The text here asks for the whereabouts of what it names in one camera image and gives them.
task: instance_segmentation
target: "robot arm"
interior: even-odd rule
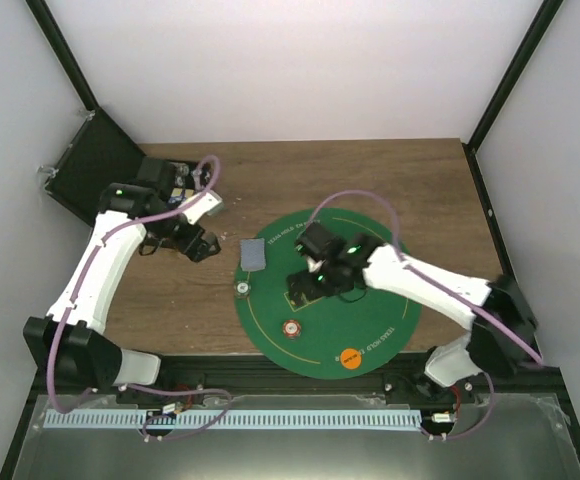
[[[435,348],[424,367],[434,386],[449,387],[481,371],[506,378],[516,373],[526,353],[485,318],[418,276],[425,274],[472,305],[498,317],[522,341],[532,342],[536,320],[514,279],[494,282],[466,277],[403,255],[377,237],[359,234],[351,241],[337,237],[319,223],[310,224],[296,241],[308,270],[287,279],[291,297],[333,296],[359,288],[402,295],[436,310],[459,324],[466,335]]]
[[[146,224],[132,222],[172,209],[167,204],[172,185],[166,180],[173,172],[164,168],[171,164],[156,161],[144,160],[157,167],[147,169],[156,175],[142,177],[140,171],[133,183],[112,184],[103,192],[92,236],[67,287],[44,318],[28,319],[23,334],[40,370],[47,369],[59,322],[68,315],[54,363],[58,378],[91,388],[149,385],[156,380],[158,356],[122,349],[103,336],[112,297],[130,257],[141,245],[174,248],[193,262],[218,254],[216,236],[207,233],[198,220],[222,206],[221,198],[209,191],[188,199],[191,206],[185,214],[166,215]]]
[[[113,185],[111,190],[122,192],[122,195],[131,195],[128,186]],[[221,198],[214,192],[208,192],[203,195],[190,209],[186,210],[185,218],[179,219],[176,225],[170,227],[173,233],[168,238],[173,238],[180,251],[186,253],[191,260],[201,261],[206,256],[214,255],[220,250],[216,237],[214,240],[203,235],[198,235],[203,229],[197,225],[198,220],[204,214],[210,213],[221,206]],[[122,208],[118,205],[111,205],[112,208]],[[90,242],[81,257],[75,273],[68,282],[66,289],[59,299],[55,302],[47,316],[55,319],[61,318],[66,307],[75,306],[77,296],[75,287],[79,278],[86,268],[86,263],[90,258],[92,251],[97,247],[103,247],[103,237],[116,227],[119,227],[132,220],[125,211],[105,210],[97,215]],[[105,248],[101,248],[94,257],[92,264],[88,267],[87,281],[79,285],[78,292],[78,315],[71,315],[68,320],[69,325],[76,325],[77,321],[85,322],[85,325],[103,335],[106,326],[106,318],[110,302],[123,276],[123,272],[130,261],[130,258],[142,244],[149,233],[164,234],[163,225],[130,225],[119,230],[115,235],[105,242]]]

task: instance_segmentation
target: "wooden surface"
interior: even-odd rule
[[[372,190],[397,209],[401,238],[421,260],[462,274],[500,273],[488,227],[454,139],[143,145],[153,156],[218,155],[216,187],[226,210],[201,224],[223,251],[193,264],[172,251],[135,256],[112,302],[106,336],[118,345],[161,353],[256,352],[241,329],[233,299],[239,240],[253,238],[288,213],[315,207],[349,188]],[[389,225],[369,199],[342,198],[350,208]],[[461,335],[452,321],[427,310],[409,350],[426,350]]]

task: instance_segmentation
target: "black metal frame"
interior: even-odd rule
[[[84,106],[88,110],[100,108],[45,1],[26,0],[26,2],[39,22],[57,58],[66,70],[66,74],[81,97]],[[563,0],[544,0],[479,121],[474,134],[470,141],[464,144],[470,172],[490,228],[501,268],[505,274],[510,276],[514,276],[512,264],[499,230],[496,215],[490,203],[487,188],[481,176],[477,152],[562,2]],[[168,356],[163,358],[162,374],[158,384],[164,388],[171,388],[177,383],[191,385],[201,383],[208,388],[226,388],[235,395],[241,395],[373,393],[383,391],[384,386],[390,383],[395,388],[386,392],[387,403],[408,403],[413,408],[425,409],[431,406],[434,407],[436,404],[431,404],[430,401],[417,397],[414,392],[408,390],[408,382],[405,381],[404,383],[404,379],[408,375],[421,371],[421,365],[425,363],[425,360],[426,354],[424,353],[401,353],[385,366],[360,377],[326,381],[301,377],[276,366],[263,356]],[[473,384],[474,392],[487,391],[487,385],[484,381],[477,378],[474,379]],[[60,394],[79,393],[78,388],[65,384],[57,385],[57,390]],[[540,371],[528,370],[520,372],[512,380],[497,381],[496,390],[501,393],[555,394],[561,409],[571,419],[568,430],[580,461],[580,426],[558,369],[547,368]],[[45,378],[38,372],[23,408],[21,420],[7,454],[0,478],[11,478],[14,473],[37,397],[45,394],[45,392]],[[144,406],[152,406],[155,402],[153,396],[132,392],[118,394],[116,391],[104,391],[101,393],[115,393],[118,401],[122,403],[139,403]]]

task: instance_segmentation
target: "poker table mat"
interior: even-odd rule
[[[288,298],[286,276],[307,268],[294,241],[305,228],[312,210],[286,215],[261,230],[265,240],[266,268],[235,273],[237,281],[251,287],[246,298],[236,298],[237,314],[253,344],[270,360],[292,372],[312,378],[340,379],[372,371],[401,351],[414,332],[421,305],[404,297],[375,289],[320,298],[294,307]],[[356,212],[326,208],[318,221],[330,231],[352,238],[365,232],[390,242],[390,231]],[[282,330],[286,320],[301,326],[297,338]]]

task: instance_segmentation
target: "white cable channel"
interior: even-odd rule
[[[63,415],[46,412],[43,428],[137,429],[147,410],[77,409]],[[188,410],[174,419],[157,419],[150,429],[190,430],[214,418],[216,410]],[[231,410],[214,430],[388,430],[418,431],[418,410]]]

